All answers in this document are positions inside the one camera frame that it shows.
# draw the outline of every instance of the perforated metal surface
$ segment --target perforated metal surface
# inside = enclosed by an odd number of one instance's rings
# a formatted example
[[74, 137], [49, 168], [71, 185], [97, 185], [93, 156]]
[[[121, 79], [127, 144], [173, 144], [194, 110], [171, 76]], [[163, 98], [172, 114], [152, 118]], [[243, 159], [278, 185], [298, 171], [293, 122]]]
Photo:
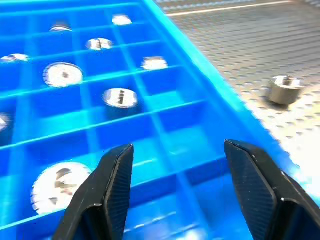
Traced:
[[[320, 155], [320, 8], [292, 1], [172, 19], [292, 160], [312, 171]], [[299, 100], [288, 107], [266, 98], [268, 81], [279, 74], [305, 80]]]

